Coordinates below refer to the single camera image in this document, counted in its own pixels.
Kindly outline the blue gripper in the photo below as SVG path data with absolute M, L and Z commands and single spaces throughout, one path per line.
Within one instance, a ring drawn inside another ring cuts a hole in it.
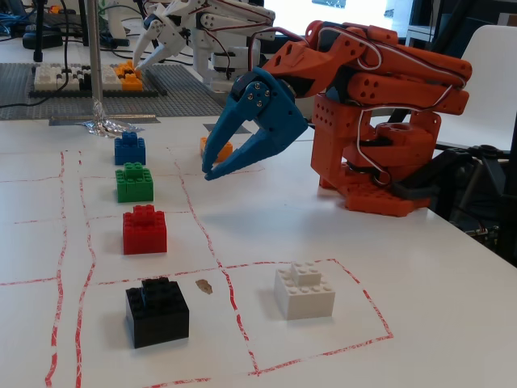
M 258 126 L 240 148 L 213 166 L 222 147 L 245 121 Z M 206 180 L 218 179 L 283 152 L 306 129 L 287 82 L 255 67 L 232 86 L 224 111 L 208 136 L 203 155 Z

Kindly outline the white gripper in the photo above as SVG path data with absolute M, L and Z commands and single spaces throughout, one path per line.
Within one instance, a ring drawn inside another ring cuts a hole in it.
M 133 50 L 132 63 L 137 66 L 137 70 L 179 54 L 187 44 L 191 17 L 198 5 L 198 1 L 171 1 L 167 6 L 159 3 L 149 8 L 149 15 L 145 18 Z M 151 41 L 157 45 L 146 59 L 142 59 Z

